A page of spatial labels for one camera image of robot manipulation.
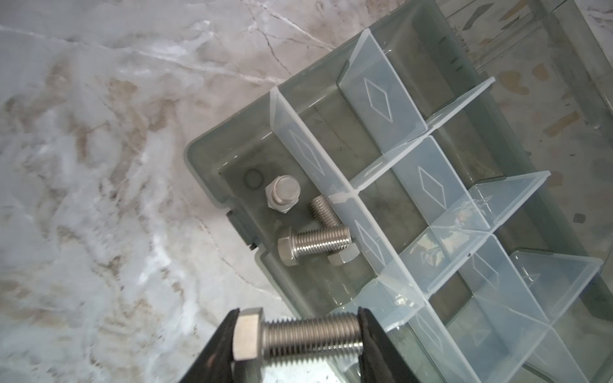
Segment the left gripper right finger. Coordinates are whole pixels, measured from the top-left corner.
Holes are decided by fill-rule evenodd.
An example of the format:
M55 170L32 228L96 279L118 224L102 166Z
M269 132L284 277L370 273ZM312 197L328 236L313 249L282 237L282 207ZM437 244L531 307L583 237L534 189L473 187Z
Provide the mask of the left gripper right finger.
M363 351L359 356L361 382L419 383L417 375L397 351L373 313L367 308L359 307L357 318L363 344Z

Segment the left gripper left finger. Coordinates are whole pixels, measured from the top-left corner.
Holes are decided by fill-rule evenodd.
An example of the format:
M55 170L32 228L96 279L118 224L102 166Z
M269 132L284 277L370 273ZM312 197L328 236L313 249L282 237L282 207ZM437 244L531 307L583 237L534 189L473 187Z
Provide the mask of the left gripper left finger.
M218 326L180 383L232 383L232 342L239 309L231 310Z

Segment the clear plastic organizer box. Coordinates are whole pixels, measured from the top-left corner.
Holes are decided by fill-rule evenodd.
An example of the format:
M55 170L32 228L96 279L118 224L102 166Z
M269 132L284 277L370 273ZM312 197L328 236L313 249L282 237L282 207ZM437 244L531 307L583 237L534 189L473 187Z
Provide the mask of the clear plastic organizer box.
M404 3L186 164L296 316L369 308L422 381L610 382L605 57L571 1L454 6ZM284 228L340 225L344 250L279 258Z

